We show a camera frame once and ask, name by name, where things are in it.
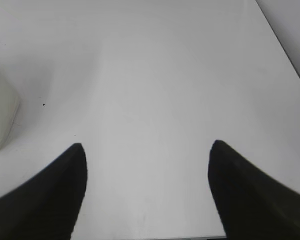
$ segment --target white surface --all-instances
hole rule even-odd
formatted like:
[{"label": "white surface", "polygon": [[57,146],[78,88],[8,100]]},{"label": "white surface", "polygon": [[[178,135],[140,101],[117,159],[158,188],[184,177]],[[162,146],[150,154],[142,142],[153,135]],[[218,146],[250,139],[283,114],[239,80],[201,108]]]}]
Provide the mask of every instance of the white surface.
[{"label": "white surface", "polygon": [[75,240],[223,235],[215,139],[300,192],[300,80],[254,1],[3,0],[0,66],[23,98],[0,196],[81,142]]},{"label": "white surface", "polygon": [[258,0],[300,74],[300,0]]}]

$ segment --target white tabletop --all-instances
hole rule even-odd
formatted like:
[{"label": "white tabletop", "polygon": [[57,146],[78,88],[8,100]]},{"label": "white tabletop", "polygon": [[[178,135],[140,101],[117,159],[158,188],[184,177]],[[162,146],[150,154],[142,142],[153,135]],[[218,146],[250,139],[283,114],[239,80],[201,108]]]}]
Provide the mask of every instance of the white tabletop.
[{"label": "white tabletop", "polygon": [[0,196],[82,143],[75,240],[224,235],[216,139],[300,192],[300,79],[254,0],[0,0],[0,68]]}]

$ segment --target gray wall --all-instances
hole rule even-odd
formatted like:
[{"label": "gray wall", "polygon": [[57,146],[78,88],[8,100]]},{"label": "gray wall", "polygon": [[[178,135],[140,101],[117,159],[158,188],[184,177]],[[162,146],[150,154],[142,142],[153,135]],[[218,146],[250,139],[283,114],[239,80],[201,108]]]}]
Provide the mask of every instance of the gray wall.
[{"label": "gray wall", "polygon": [[257,0],[300,75],[300,0]]}]

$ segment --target white table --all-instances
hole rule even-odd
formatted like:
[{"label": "white table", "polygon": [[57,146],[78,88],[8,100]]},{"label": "white table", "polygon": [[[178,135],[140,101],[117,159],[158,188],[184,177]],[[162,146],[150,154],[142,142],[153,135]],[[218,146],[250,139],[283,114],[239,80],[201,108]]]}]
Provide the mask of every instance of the white table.
[{"label": "white table", "polygon": [[254,0],[0,0],[0,68],[0,196],[82,143],[75,240],[223,236],[216,139],[300,192],[300,79]]}]

